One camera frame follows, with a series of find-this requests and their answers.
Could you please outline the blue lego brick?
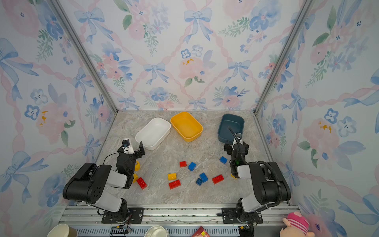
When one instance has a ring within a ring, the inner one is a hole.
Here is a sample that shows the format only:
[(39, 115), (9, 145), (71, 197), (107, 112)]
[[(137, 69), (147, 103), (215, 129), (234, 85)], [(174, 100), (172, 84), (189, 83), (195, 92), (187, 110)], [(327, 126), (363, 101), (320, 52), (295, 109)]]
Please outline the blue lego brick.
[(208, 181), (208, 177), (206, 176), (205, 173), (201, 173), (199, 175), (200, 179), (202, 180), (202, 182), (207, 182)]
[(220, 157), (220, 162), (226, 164), (228, 162), (228, 159), (225, 157)]
[(190, 165), (188, 166), (188, 169), (190, 170), (190, 171), (194, 171), (194, 169), (196, 168), (196, 164), (195, 163), (190, 163)]

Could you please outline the white plastic container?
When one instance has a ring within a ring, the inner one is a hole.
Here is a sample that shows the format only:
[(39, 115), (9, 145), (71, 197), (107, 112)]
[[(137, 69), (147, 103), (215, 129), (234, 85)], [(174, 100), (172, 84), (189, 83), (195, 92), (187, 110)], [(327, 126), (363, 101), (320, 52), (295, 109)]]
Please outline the white plastic container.
[(135, 140), (143, 143), (149, 151), (155, 150), (170, 133), (170, 122), (162, 118), (153, 118), (135, 136)]

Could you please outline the dark teal plastic container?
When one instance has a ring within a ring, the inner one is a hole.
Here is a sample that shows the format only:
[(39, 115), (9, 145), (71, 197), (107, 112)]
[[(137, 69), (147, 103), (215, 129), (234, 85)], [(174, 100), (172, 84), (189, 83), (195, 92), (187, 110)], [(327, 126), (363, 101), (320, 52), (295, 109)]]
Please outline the dark teal plastic container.
[(219, 141), (231, 145), (234, 141), (234, 136), (229, 130), (229, 127), (234, 134), (238, 133), (241, 138), (243, 135), (244, 124), (245, 122), (242, 117), (233, 114), (224, 114), (217, 133)]

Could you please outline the yellow plastic container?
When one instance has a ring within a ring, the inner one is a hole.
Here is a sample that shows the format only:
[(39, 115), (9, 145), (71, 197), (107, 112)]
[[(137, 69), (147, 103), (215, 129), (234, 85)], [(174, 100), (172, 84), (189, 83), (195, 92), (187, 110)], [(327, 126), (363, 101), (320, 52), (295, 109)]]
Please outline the yellow plastic container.
[(174, 115), (170, 122), (186, 142), (194, 141), (203, 132), (203, 126), (188, 112), (180, 112)]

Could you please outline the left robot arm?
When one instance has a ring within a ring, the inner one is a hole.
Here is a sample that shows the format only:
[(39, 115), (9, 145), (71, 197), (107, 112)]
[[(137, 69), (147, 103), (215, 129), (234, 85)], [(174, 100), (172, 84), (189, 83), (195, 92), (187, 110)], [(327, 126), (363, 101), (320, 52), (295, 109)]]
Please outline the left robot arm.
[(143, 142), (135, 151), (130, 140), (123, 140), (117, 154), (116, 170), (112, 170), (111, 165), (85, 163), (65, 185), (63, 198), (85, 202), (103, 210), (103, 224), (140, 224), (144, 208), (129, 208), (125, 199), (111, 194), (105, 187), (129, 189), (134, 181), (141, 189), (147, 187), (146, 182), (134, 174), (137, 160), (146, 154)]

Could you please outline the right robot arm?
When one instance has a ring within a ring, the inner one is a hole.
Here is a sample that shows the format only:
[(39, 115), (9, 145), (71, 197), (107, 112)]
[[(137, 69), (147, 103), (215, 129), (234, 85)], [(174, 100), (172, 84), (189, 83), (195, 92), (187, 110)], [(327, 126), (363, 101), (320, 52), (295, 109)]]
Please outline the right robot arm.
[(252, 223), (259, 214), (282, 202), (289, 201), (291, 191), (280, 168), (275, 162), (250, 162), (245, 160), (249, 145), (243, 142), (224, 145), (224, 151), (231, 156), (231, 175), (236, 179), (250, 179), (253, 191), (237, 201), (235, 211), (224, 214), (241, 223)]

